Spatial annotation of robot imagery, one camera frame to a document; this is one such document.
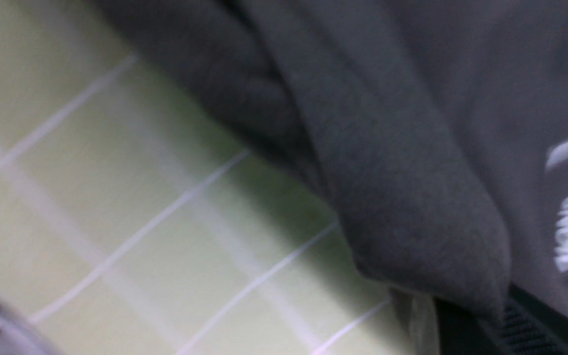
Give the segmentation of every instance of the black zipper teeth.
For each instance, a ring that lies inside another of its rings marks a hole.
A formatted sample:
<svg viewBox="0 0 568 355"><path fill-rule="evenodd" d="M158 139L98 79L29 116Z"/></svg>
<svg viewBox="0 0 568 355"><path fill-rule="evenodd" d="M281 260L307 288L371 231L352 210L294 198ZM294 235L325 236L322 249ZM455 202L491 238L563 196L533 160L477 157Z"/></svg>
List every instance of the black zipper teeth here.
<svg viewBox="0 0 568 355"><path fill-rule="evenodd" d="M552 340L512 306L505 308L501 339L515 355L563 355Z"/></svg>

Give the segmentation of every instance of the fleece fabric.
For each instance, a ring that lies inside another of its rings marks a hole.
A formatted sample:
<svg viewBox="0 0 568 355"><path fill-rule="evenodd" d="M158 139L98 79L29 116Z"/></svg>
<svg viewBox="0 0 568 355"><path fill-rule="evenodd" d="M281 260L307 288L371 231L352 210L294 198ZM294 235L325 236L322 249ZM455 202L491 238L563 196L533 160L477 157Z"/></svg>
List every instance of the fleece fabric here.
<svg viewBox="0 0 568 355"><path fill-rule="evenodd" d="M493 322L513 281L568 316L568 0L90 2L324 198L365 276Z"/></svg>

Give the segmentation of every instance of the white grout line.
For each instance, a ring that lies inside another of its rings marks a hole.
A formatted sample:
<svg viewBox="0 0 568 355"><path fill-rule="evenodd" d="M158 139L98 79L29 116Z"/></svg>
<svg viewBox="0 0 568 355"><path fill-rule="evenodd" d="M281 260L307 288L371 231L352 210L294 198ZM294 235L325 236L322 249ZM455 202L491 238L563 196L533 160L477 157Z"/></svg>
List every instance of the white grout line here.
<svg viewBox="0 0 568 355"><path fill-rule="evenodd" d="M107 93L106 96L111 99L111 106L118 110L117 115L120 121L126 124L133 136L140 140L144 150L156 160L157 166L167 180L177 189L181 189L186 182L189 182L188 171L180 164L168 142L160 134L160 128L154 127L149 120L142 119L155 113L148 112L148 110L138 112L137 108L124 100L124 94L121 92L115 92L115 95ZM234 228L228 224L226 218L220 215L218 209L208 202L207 198L195 201L190 207L196 212L196 217L215 236L216 242L232 257L240 271L250 280L262 275L264 267L255 260L250 247L235 234ZM307 349L315 349L321 344L321 340L314 335L313 329L299 311L289 303L281 288L271 283L261 287L259 292L277 310L280 317L306 345Z"/></svg>
<svg viewBox="0 0 568 355"><path fill-rule="evenodd" d="M126 70L131 68L138 60L135 54L130 54L122 59L120 63L112 70L93 81L88 87L78 94L74 99L65 104L54 115L49 117L47 121L43 122L38 128L32 131L24 139L20 140L13 148L0 158L0 171L12 164L14 160L27 152L34 144L40 142L51 131L61 124L69 115L75 110L84 105L93 95L101 92L104 88L108 87L118 76L123 74Z"/></svg>
<svg viewBox="0 0 568 355"><path fill-rule="evenodd" d="M75 56L77 61L82 63L84 71L97 71L97 63L101 63L101 58L90 48L87 40L79 34L76 25L72 24L70 19L63 14L58 7L54 6L49 0L24 0L24 2L34 9L34 12L43 20L47 27L58 34L61 41L70 48L70 54ZM117 108L120 119L126 121L131 128L133 124L135 126L142 126L141 124L135 123L135 121L140 121L142 117L146 117L147 115L134 114L133 108L128 105L128 100L125 100L125 97L128 96L120 92L119 88L116 88L116 90L115 95L108 95L108 97L115 99L112 106ZM155 133L152 135L149 134L151 130L147 123L148 122L144 123L143 130L140 130L142 127L135 128L134 133L136 134L134 135L136 137L143 137L142 144L144 147L148 146L148 148L151 148L148 150L152 152L153 157L158 160L158 165L162 169L162 173L164 173L171 182L175 182L178 189L182 189L182 186L189 182L185 180L189 174L180 166L176 157L174 157L173 153L167 148L167 142L160 139L160 135L155 135ZM208 229L212 230L218 242L232 256L239 268L250 279L258 277L263 268L254 260L250 249L243 245L241 238L234 234L233 229L227 225L225 219L219 216L215 212L214 207L208 204L207 199L197 200L191 204L191 207L196 210L197 216ZM309 349L314 349L320 344L320 340L313 334L312 329L308 326L306 321L304 321L299 312L289 304L284 293L277 285L271 284L262 287L260 292L262 296L278 310L284 320L293 328L297 336L306 343Z"/></svg>
<svg viewBox="0 0 568 355"><path fill-rule="evenodd" d="M66 294L61 296L59 299L43 308L39 312L36 312L30 317L31 323L37 323L44 319L49 318L54 313L58 312L63 306L67 305L72 299L77 297L85 288L89 287L92 283L97 281L104 272L108 271L118 260L120 260L127 252L129 252L137 243L139 243L149 232L155 229L156 226L164 222L170 215L172 215L176 210L178 210L183 205L190 202L192 198L197 196L203 190L207 189L209 185L214 183L218 178L220 178L229 169L234 167L236 164L241 162L246 158L248 154L243 151L235 155L227 163L223 164L220 168L216 169L211 175L209 175L205 180L194 188L186 191L178 199L176 199L172 204L167 206L163 211L156 215L151 221L146 223L139 231L128 238L120 247L118 247L114 252L112 252L104 261L99 263L83 280L81 280L72 289L68 290Z"/></svg>
<svg viewBox="0 0 568 355"><path fill-rule="evenodd" d="M336 230L336 223L330 224L328 227L326 227L324 230L320 231L316 236L314 236L313 238L311 238L309 241L307 241L306 243L304 243L301 247L297 248L295 251L291 252L291 254L289 254L288 256L286 256L284 259L282 259L282 261L280 261L279 263L277 263L275 266L273 266L270 270L268 270L268 272L265 272L264 274L262 274L262 276L257 277L257 279L254 279L254 281L252 281L249 285L247 285L245 288L243 288L243 290L241 290L241 292L239 292L238 294L236 294L236 296L234 296L234 298L232 298L227 305L223 306L223 308L221 308L221 310L219 310L213 317L211 317L211 319L209 319L205 325L203 325L201 327L201 329L199 329L198 332L196 332L196 334L194 334L192 336L191 339L189 339L177 352L176 355L185 355L188 351L190 351L192 349L192 347L194 347L194 345L199 342L210 330L214 329L215 326L218 325L218 323L221 321L221 319L223 319L223 317L229 313L229 311L234 308L235 305L237 305L244 297L246 297L246 295L248 295L249 293L253 292L253 290L255 290L256 288L258 288L260 285L262 285L263 283L265 283L269 278L271 278L274 274L276 274L277 272L279 272L282 268L286 267L286 265L290 264L291 262L293 262L293 260L295 260L298 256L300 256L303 252L305 252L306 250L309 249L309 247L312 247L313 245L315 245L318 241L320 241L322 238L324 238L325 236L327 236L330 232L335 231Z"/></svg>
<svg viewBox="0 0 568 355"><path fill-rule="evenodd" d="M359 326L364 321L370 319L373 315L375 315L378 311L380 311L381 308L388 305L388 303L390 303L390 299L386 299L385 301L379 303L378 305L374 306L371 310L369 310L369 311L365 312L365 314L361 315L361 317L358 317L357 319L355 319L354 321L352 321L348 325L341 328L338 332L334 333L334 335L331 336L330 339L328 339L325 343L323 343L321 346L319 346L317 349L315 349L311 353L311 355L324 355L325 351L327 351L328 348L330 348L336 342L338 342L339 339L341 339L344 335L349 333L352 329L356 328L357 326Z"/></svg>
<svg viewBox="0 0 568 355"><path fill-rule="evenodd" d="M0 157L5 155L0 146ZM47 222L51 229L91 267L106 258L104 253L90 241L89 236L81 230L70 216L63 211L46 189L33 177L27 175L16 164L10 164L2 172L6 180L19 195L23 202L37 215ZM142 290L115 268L104 274L105 283L124 299L142 318L148 322L160 335L175 347L184 343L185 337L180 335L169 321L166 314L151 304Z"/></svg>

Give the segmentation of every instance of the yellow-green tile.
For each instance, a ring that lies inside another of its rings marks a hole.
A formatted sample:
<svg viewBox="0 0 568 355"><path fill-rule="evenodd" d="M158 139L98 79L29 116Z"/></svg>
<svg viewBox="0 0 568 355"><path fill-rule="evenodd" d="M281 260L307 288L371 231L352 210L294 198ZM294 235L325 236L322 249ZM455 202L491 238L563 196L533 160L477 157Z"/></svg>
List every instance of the yellow-green tile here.
<svg viewBox="0 0 568 355"><path fill-rule="evenodd" d="M329 351L334 355L414 355L390 305L343 335Z"/></svg>
<svg viewBox="0 0 568 355"><path fill-rule="evenodd" d="M302 254L272 282L322 339L387 297L384 287L359 276L338 232Z"/></svg>
<svg viewBox="0 0 568 355"><path fill-rule="evenodd" d="M282 317L258 294L251 294L235 306L227 317L197 344L196 349L204 355L309 353Z"/></svg>
<svg viewBox="0 0 568 355"><path fill-rule="evenodd" d="M0 297L30 314L65 294L90 268L0 181Z"/></svg>
<svg viewBox="0 0 568 355"><path fill-rule="evenodd" d="M0 0L0 142L13 146L91 82L15 1Z"/></svg>
<svg viewBox="0 0 568 355"><path fill-rule="evenodd" d="M129 105L161 133L172 155L192 179L200 180L225 164L242 146L219 127L184 91L155 68L139 63L118 81Z"/></svg>
<svg viewBox="0 0 568 355"><path fill-rule="evenodd" d="M100 75L132 52L95 9L81 0L23 0L21 6L68 48L85 74Z"/></svg>
<svg viewBox="0 0 568 355"><path fill-rule="evenodd" d="M179 195L99 99L22 157L24 168L105 252L115 250Z"/></svg>
<svg viewBox="0 0 568 355"><path fill-rule="evenodd" d="M265 268L278 263L334 218L327 206L298 182L256 157L246 158L203 196Z"/></svg>
<svg viewBox="0 0 568 355"><path fill-rule="evenodd" d="M172 355L174 349L122 298L96 282L39 330L68 355Z"/></svg>
<svg viewBox="0 0 568 355"><path fill-rule="evenodd" d="M249 283L208 229L185 209L135 246L119 268L187 336Z"/></svg>

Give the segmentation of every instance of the tiled floor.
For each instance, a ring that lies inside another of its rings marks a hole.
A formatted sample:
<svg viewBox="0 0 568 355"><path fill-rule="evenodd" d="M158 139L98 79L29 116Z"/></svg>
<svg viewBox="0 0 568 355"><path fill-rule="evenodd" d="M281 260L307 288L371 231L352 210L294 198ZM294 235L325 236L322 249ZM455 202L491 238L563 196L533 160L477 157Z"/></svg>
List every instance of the tiled floor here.
<svg viewBox="0 0 568 355"><path fill-rule="evenodd" d="M405 355L334 215L76 0L0 0L0 297L69 355Z"/></svg>

